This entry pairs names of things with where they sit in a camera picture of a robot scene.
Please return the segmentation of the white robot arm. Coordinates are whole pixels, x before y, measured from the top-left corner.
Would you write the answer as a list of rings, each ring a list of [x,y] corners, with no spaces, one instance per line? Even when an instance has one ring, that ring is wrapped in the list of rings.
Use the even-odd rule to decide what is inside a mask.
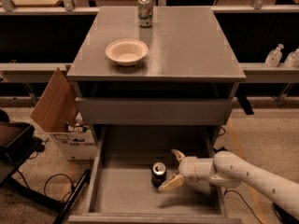
[[[213,158],[185,156],[176,149],[171,152],[178,160],[178,173],[163,182],[160,192],[180,186],[200,190],[204,181],[222,188],[235,188],[244,182],[299,220],[298,183],[254,166],[229,151],[219,151]]]

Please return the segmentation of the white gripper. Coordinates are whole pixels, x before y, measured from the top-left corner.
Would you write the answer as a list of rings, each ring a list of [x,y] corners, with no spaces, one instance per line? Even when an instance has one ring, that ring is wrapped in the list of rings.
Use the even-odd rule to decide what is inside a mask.
[[[188,181],[209,180],[215,174],[212,158],[186,157],[177,149],[172,149],[171,153],[179,162],[179,174],[171,174],[159,187],[160,192],[168,192],[182,186],[184,179]]]

